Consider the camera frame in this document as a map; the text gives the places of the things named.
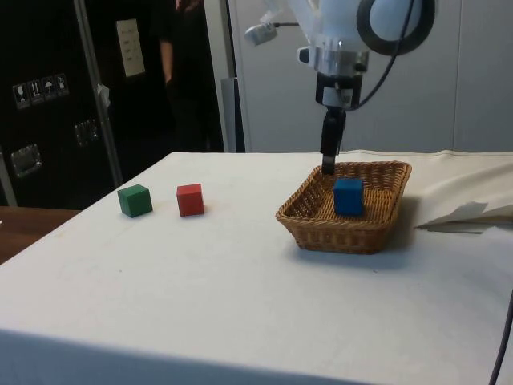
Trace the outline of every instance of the black shirt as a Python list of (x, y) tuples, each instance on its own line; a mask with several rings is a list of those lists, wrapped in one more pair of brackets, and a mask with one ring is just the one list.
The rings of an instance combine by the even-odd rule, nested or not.
[(201, 84), (212, 72), (203, 2), (193, 10), (176, 9), (176, 0), (154, 0), (151, 35), (173, 45), (172, 83)]

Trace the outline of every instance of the wooden block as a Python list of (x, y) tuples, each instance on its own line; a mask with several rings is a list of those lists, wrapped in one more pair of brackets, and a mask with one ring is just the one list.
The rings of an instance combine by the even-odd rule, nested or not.
[(153, 211), (150, 190), (140, 184), (118, 191), (121, 211), (131, 218)]
[(335, 213), (359, 217), (363, 215), (363, 180), (339, 179), (333, 190)]
[(201, 184), (180, 186), (176, 192), (176, 197), (182, 217), (205, 214)]

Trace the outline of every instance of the person's arm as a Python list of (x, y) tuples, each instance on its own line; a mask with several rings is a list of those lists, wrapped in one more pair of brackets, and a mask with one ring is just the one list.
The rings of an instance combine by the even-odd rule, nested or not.
[(165, 40), (160, 40), (160, 56), (162, 58), (162, 71), (166, 84), (172, 80), (173, 76), (173, 45)]

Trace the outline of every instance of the blue cube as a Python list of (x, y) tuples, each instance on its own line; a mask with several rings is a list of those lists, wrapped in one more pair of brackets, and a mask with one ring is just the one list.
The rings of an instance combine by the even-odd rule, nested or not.
[(335, 183), (335, 213), (359, 217), (363, 215), (363, 180), (339, 179)]

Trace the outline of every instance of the green cube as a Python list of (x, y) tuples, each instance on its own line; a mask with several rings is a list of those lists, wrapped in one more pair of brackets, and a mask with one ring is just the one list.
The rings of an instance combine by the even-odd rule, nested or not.
[(130, 218), (153, 211), (150, 190), (140, 184), (118, 191), (121, 211)]

